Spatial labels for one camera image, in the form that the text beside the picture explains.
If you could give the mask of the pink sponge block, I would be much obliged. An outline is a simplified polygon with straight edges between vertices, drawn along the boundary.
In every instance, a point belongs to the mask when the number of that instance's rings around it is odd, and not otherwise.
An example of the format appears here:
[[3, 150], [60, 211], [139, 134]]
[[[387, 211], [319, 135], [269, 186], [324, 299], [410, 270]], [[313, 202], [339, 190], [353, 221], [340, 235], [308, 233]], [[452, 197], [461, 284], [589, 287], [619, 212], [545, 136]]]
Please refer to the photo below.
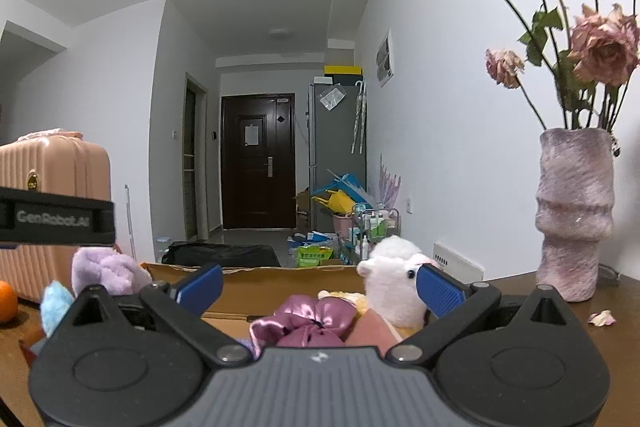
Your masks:
[[345, 337], [346, 347], [375, 347], [382, 358], [390, 349], [416, 332], [396, 327], [374, 310], [368, 310], [355, 321]]

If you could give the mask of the grey refrigerator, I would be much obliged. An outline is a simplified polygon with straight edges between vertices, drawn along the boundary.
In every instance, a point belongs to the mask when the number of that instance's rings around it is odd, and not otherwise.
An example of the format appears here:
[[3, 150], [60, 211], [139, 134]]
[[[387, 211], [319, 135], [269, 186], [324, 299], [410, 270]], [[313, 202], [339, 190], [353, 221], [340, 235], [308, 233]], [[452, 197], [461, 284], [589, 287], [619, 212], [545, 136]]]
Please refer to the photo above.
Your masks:
[[[337, 90], [344, 98], [331, 110], [321, 102], [322, 95]], [[363, 187], [367, 186], [367, 149], [352, 153], [352, 129], [356, 121], [356, 86], [338, 87], [312, 84], [308, 94], [309, 194], [326, 198], [321, 192], [335, 181], [334, 176], [353, 174]]]

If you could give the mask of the pink satin scrunchie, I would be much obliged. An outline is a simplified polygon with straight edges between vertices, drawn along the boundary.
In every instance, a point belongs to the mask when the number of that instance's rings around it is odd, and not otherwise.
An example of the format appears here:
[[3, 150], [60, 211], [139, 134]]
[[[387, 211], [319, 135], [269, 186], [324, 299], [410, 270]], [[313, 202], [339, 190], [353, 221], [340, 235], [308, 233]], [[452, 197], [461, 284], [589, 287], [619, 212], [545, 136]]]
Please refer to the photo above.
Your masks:
[[270, 347], [343, 347], [357, 315], [357, 308], [340, 297], [288, 297], [273, 314], [250, 323], [255, 358]]

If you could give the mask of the yellow plush toy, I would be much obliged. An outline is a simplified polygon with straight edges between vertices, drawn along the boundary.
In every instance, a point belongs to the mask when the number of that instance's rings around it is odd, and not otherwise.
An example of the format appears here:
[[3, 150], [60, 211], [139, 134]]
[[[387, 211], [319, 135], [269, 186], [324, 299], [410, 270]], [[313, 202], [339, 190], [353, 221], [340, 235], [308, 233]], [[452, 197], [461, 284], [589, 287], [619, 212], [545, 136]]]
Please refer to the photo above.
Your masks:
[[361, 293], [346, 293], [346, 291], [319, 291], [318, 298], [340, 298], [342, 300], [348, 301], [351, 303], [357, 310], [357, 312], [362, 315], [365, 314], [368, 309], [368, 300], [366, 295]]

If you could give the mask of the dark entrance door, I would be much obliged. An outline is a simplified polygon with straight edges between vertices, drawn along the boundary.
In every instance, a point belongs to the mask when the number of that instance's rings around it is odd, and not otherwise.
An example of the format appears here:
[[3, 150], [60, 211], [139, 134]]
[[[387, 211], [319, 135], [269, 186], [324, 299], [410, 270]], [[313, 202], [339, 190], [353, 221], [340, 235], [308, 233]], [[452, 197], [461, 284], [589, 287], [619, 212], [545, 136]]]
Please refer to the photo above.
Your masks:
[[296, 225], [295, 96], [225, 96], [221, 102], [221, 205], [227, 229]]

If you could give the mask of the pink ribbed suitcase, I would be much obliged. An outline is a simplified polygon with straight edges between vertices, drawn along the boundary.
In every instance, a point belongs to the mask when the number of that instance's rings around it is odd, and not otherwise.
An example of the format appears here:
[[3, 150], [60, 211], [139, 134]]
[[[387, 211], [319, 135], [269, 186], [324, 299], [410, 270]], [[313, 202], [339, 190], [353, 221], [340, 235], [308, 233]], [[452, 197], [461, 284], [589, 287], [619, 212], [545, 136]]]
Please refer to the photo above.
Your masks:
[[1, 280], [18, 297], [39, 303], [51, 282], [70, 286], [78, 247], [115, 242], [105, 148], [60, 130], [1, 147]]

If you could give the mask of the dried pink rose bouquet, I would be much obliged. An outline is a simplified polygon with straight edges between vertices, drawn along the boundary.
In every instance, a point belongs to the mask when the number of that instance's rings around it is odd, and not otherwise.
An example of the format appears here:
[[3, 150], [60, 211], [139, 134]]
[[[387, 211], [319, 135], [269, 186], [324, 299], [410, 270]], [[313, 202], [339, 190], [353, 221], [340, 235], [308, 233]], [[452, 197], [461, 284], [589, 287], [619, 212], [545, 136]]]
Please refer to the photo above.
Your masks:
[[639, 69], [639, 10], [614, 4], [603, 12], [598, 2], [570, 15], [564, 0], [540, 0], [525, 17], [513, 0], [504, 0], [523, 32], [525, 53], [488, 50], [485, 67], [499, 86], [521, 90], [526, 66], [544, 67], [553, 79], [567, 130], [614, 129], [635, 72]]

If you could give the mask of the blue fluffy plush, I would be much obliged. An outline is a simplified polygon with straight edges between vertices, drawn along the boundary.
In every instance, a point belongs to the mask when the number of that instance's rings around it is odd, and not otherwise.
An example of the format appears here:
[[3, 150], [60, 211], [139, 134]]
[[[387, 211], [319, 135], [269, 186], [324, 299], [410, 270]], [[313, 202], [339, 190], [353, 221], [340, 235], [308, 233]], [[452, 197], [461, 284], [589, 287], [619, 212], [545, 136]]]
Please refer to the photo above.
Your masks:
[[53, 281], [44, 288], [40, 303], [40, 317], [43, 332], [47, 337], [54, 333], [74, 301], [73, 294], [59, 281]]

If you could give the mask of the red cardboard box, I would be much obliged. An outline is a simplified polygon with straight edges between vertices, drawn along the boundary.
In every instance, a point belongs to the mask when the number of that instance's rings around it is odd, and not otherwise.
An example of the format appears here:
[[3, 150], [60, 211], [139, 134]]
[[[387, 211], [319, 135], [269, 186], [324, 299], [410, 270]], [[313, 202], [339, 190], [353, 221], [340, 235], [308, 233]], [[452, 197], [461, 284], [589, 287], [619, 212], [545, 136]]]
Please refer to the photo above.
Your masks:
[[[154, 282], [177, 284], [195, 273], [196, 269], [139, 263], [140, 268]], [[319, 291], [345, 291], [364, 293], [362, 278], [355, 267], [349, 265], [320, 265], [314, 268], [231, 268], [224, 269], [220, 297], [203, 310], [200, 317], [209, 324], [221, 326], [221, 330], [234, 338], [248, 338], [248, 324], [258, 317], [265, 317], [292, 295], [317, 297]], [[39, 349], [35, 347], [44, 339], [40, 318], [25, 317], [25, 332], [17, 340], [28, 366], [35, 361]]]

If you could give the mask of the utility cart with bottles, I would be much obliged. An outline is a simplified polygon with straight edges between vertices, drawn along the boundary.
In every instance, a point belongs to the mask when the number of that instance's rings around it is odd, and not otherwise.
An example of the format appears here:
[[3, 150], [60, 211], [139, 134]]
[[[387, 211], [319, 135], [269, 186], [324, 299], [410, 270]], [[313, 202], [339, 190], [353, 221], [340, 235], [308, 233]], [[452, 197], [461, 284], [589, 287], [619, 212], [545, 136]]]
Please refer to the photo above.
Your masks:
[[401, 219], [397, 209], [355, 204], [349, 216], [346, 239], [342, 240], [341, 258], [348, 265], [367, 260], [378, 243], [386, 237], [399, 235], [400, 230]]

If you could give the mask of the pink textured vase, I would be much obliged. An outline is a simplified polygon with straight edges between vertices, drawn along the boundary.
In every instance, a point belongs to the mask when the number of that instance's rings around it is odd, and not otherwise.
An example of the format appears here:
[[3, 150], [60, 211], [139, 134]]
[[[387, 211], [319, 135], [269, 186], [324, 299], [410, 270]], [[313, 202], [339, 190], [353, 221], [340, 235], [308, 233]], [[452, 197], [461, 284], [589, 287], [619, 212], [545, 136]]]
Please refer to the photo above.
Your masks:
[[612, 136], [549, 129], [540, 136], [539, 166], [535, 225], [544, 239], [536, 281], [582, 303], [596, 291], [599, 245], [614, 227]]

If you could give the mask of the white alpaca plush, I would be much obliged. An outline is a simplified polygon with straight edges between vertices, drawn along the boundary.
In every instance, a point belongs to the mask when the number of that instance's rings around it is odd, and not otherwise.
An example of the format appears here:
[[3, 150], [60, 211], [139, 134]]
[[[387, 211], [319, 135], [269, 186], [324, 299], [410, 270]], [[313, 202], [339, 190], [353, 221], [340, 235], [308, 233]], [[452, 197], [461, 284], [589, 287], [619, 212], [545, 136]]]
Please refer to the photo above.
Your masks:
[[382, 239], [357, 265], [368, 306], [396, 329], [422, 329], [427, 306], [416, 291], [422, 265], [440, 265], [421, 249], [397, 235]]

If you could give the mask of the fallen pink petal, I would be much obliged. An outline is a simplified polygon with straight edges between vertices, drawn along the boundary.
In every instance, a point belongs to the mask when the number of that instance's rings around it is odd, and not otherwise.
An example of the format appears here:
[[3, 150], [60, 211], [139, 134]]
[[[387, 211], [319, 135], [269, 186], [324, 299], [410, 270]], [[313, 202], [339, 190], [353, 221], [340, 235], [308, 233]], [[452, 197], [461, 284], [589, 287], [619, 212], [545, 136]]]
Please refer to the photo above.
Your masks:
[[615, 317], [613, 317], [612, 311], [605, 309], [599, 313], [593, 313], [588, 319], [588, 323], [594, 327], [612, 326], [616, 323]]

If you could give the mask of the orange fruit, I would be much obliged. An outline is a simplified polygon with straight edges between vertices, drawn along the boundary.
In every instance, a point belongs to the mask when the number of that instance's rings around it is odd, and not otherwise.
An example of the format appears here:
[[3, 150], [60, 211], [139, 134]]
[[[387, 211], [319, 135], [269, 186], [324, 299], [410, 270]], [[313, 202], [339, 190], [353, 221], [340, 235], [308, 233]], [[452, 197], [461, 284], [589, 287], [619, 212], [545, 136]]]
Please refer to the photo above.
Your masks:
[[13, 287], [0, 282], [0, 323], [6, 324], [15, 319], [18, 312], [18, 299]]

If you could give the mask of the lilac fluffy sock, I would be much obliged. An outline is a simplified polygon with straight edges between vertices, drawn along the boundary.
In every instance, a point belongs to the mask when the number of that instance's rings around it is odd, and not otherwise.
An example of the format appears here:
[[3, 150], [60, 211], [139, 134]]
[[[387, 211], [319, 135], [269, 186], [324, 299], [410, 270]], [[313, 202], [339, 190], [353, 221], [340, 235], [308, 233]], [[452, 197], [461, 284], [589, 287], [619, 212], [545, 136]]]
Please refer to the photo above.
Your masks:
[[75, 296], [89, 286], [101, 285], [112, 296], [134, 295], [152, 283], [148, 271], [134, 258], [111, 247], [80, 247], [72, 261]]

